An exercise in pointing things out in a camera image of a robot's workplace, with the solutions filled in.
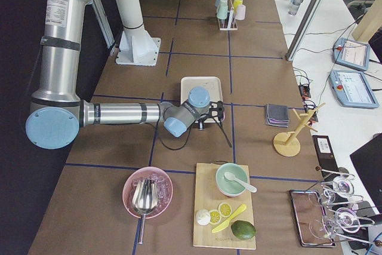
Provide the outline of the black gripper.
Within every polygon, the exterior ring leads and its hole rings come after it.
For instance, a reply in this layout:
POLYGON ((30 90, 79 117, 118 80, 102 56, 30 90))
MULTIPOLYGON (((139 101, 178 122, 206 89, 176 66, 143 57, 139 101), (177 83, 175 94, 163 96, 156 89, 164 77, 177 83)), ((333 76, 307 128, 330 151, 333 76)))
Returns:
POLYGON ((221 100, 210 102, 208 112, 201 114, 201 117, 198 120, 198 128, 200 130, 204 129, 204 123, 208 119, 212 119, 220 128, 223 128, 224 106, 221 100))

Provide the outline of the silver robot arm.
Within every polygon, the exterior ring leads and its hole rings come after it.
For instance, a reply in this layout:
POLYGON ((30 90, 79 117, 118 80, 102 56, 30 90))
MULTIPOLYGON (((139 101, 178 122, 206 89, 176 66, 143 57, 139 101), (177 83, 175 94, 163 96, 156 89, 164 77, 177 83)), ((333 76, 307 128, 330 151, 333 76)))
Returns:
POLYGON ((194 123, 212 119, 220 125, 223 104, 204 87, 194 87, 179 106, 162 103, 88 103, 76 94, 85 7, 92 5, 108 44, 113 34, 100 0, 47 0, 45 32, 41 38, 39 89, 32 94, 25 124, 29 140, 44 149, 67 146, 87 125, 162 122, 174 137, 194 123))

